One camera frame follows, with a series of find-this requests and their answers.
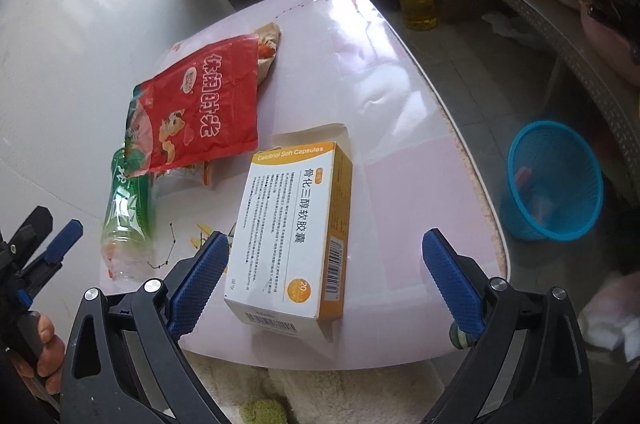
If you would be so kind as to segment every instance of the finger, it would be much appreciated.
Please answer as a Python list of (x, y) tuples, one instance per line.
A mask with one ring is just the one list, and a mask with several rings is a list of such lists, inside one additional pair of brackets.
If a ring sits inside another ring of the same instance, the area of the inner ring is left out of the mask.
[(22, 356), (14, 352), (13, 350), (9, 350), (7, 352), (9, 355), (9, 359), (14, 364), (15, 370), (22, 377), (33, 377), (33, 368), (29, 366), (29, 363), (22, 359)]
[(38, 359), (38, 375), (49, 377), (62, 365), (65, 359), (65, 343), (58, 336), (53, 336), (49, 343), (44, 345), (40, 359)]
[(42, 341), (43, 344), (49, 343), (56, 334), (52, 321), (44, 314), (41, 314), (38, 319), (38, 334), (40, 335), (40, 341)]
[(60, 385), (62, 383), (62, 370), (57, 371), (51, 375), (45, 383), (45, 388), (50, 395), (55, 395), (60, 391)]

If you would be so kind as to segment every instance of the orange and white box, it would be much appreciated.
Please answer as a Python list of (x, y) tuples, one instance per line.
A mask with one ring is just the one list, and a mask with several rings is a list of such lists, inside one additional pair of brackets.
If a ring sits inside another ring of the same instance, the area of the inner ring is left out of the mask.
[(344, 302), (351, 173), (335, 141), (254, 155), (225, 283), (240, 321), (330, 339), (324, 322)]

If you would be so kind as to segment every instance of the blue wastebasket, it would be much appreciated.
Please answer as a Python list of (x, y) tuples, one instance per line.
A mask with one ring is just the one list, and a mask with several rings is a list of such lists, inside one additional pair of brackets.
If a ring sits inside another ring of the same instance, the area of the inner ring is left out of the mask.
[(571, 128), (537, 121), (515, 137), (507, 160), (500, 221), (512, 236), (567, 242), (592, 227), (602, 209), (600, 166)]

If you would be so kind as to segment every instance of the barcode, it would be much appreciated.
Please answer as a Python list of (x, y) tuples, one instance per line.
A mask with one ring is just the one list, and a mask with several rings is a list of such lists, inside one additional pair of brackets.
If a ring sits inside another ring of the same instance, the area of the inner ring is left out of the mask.
[(293, 323), (286, 323), (284, 321), (278, 321), (277, 319), (263, 318), (262, 316), (257, 316), (256, 314), (249, 314), (249, 312), (245, 312), (245, 314), (251, 322), (260, 325), (267, 325), (273, 328), (279, 328), (280, 330), (288, 330), (289, 332), (297, 332), (296, 328), (293, 326)]
[(325, 301), (338, 301), (340, 299), (343, 248), (344, 244), (341, 240), (334, 237), (329, 239), (329, 266), (326, 270), (326, 282), (324, 284)]

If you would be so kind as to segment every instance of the yellow oil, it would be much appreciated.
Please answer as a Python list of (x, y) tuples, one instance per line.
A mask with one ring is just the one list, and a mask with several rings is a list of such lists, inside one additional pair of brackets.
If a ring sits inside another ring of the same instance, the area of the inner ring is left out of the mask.
[(429, 30), (436, 26), (433, 0), (400, 0), (404, 24), (412, 30)]

